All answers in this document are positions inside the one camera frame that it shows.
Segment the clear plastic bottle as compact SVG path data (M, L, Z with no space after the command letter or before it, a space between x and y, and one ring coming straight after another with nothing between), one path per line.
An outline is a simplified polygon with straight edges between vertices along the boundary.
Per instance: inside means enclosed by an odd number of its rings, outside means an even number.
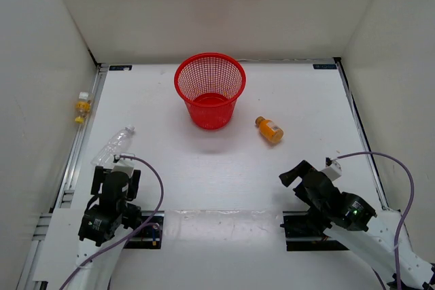
M133 125L128 125L119 130L108 140L90 163L93 166L107 166L111 164L115 156L119 156L128 151L133 141L134 134L135 127Z

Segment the orange juice bottle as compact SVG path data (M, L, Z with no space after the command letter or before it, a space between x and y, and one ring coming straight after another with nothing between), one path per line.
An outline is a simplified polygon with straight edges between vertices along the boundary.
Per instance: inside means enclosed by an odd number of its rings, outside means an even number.
M262 116L256 118L256 127L259 133L270 143L277 144L281 141L284 131L272 120L267 120Z

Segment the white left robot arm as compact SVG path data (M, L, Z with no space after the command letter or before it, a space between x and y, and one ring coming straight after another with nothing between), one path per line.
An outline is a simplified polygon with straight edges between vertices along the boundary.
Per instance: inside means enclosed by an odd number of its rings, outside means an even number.
M106 289L128 236L141 231L137 197L141 171L132 166L96 166L78 231L75 270L61 289Z

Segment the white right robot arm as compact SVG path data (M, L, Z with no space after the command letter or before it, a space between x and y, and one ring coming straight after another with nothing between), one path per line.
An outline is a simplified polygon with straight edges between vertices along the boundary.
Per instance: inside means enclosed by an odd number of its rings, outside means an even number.
M333 182L341 177L340 165L326 160L316 170L303 160L280 174L285 187L299 180L297 198L309 206L301 215L285 215L281 227L292 242L322 238L339 243L365 261L391 289L433 289L434 264L416 255L410 245L400 246L398 233L387 225L393 211L377 213L363 198L340 192Z

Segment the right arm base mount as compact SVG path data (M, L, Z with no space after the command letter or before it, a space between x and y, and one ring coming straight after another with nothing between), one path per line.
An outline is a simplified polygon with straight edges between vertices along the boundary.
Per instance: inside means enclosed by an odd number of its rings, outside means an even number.
M284 211L280 227L285 232L287 252L348 251L348 248L305 224L307 212Z

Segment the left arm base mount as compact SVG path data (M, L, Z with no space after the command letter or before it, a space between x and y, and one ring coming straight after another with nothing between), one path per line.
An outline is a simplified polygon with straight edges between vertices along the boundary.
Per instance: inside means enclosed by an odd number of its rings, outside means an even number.
M125 245L125 249L160 250L164 230L164 211L158 211L138 234Z

